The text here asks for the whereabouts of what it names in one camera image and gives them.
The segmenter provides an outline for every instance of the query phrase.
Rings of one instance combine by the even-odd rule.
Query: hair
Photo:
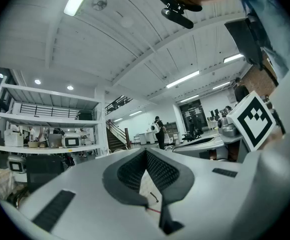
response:
[[[241,81],[242,81],[242,80],[241,80],[240,77],[236,77],[236,79],[235,79],[236,84],[240,83]]]

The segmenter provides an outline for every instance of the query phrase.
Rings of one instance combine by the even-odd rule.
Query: stair railing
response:
[[[120,136],[121,139],[123,139],[123,143],[126,144],[126,146],[130,149],[130,140],[129,140],[128,128],[125,128],[125,131],[122,131],[111,120],[106,121],[106,127],[116,137]]]

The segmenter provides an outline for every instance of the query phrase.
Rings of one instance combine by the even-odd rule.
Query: white metal shelf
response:
[[[59,117],[34,117],[20,114],[1,113],[0,118],[12,124],[21,126],[42,126],[52,128],[91,128],[101,124],[101,121],[75,120],[72,118]]]
[[[43,90],[3,83],[11,97],[19,103],[46,105],[59,108],[93,110],[101,101],[68,93]]]
[[[100,145],[84,145],[78,147],[40,148],[27,146],[0,146],[0,151],[23,154],[60,154],[99,149]]]

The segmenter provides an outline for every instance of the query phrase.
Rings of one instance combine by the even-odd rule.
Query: staircase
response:
[[[121,142],[114,134],[112,134],[109,129],[107,129],[107,140],[108,140],[108,146],[110,151],[113,153],[117,149],[126,149],[126,145]]]

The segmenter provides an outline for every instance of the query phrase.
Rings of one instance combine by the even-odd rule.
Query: shelf unit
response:
[[[57,107],[64,109],[73,110],[93,110],[97,105],[100,105],[100,111],[104,112],[104,102],[95,98],[82,97],[72,95],[68,93],[61,93],[37,88],[31,88],[26,86],[5,84],[6,77],[3,78],[0,84],[0,93],[3,89],[13,98],[16,103],[40,105]],[[0,119],[21,125],[21,126],[32,126],[32,127],[48,127],[48,128],[91,128],[96,125],[105,126],[104,116],[100,116],[102,120],[75,120],[74,118],[66,117],[35,117],[23,114],[11,114],[9,112],[1,113]],[[104,134],[97,135],[98,143],[95,145],[83,145],[72,148],[29,148],[29,147],[13,147],[13,146],[0,146],[0,151],[13,152],[13,153],[24,153],[24,154],[59,154],[59,153],[72,153],[89,150],[99,150],[100,153],[106,152],[106,139]]]

